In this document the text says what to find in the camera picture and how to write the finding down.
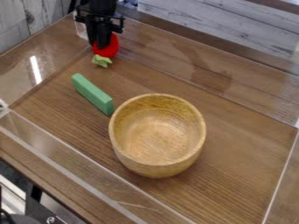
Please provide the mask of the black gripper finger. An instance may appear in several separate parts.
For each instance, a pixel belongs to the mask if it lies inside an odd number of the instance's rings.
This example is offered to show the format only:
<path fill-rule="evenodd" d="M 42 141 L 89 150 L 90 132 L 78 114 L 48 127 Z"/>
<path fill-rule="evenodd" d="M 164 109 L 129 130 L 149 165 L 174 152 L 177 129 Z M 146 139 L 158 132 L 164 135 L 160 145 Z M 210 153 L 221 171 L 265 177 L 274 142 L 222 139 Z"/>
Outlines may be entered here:
<path fill-rule="evenodd" d="M 110 35 L 112 35 L 112 30 L 110 30 L 110 23 L 98 23 L 97 24 L 97 48 L 102 49 L 108 46 L 110 42 Z"/>
<path fill-rule="evenodd" d="M 88 42 L 93 45 L 96 40 L 96 22 L 92 17 L 88 17 L 85 20 L 86 34 L 88 34 Z"/>

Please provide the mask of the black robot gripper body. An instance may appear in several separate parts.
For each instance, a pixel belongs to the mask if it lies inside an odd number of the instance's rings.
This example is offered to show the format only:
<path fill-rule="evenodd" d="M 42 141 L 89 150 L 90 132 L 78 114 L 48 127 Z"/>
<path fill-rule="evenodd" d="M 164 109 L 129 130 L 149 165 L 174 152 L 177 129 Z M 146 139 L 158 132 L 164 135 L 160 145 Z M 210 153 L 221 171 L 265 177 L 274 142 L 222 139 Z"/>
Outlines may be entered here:
<path fill-rule="evenodd" d="M 117 0 L 78 0 L 74 12 L 74 21 L 93 32 L 122 32 L 125 18 L 117 12 Z"/>

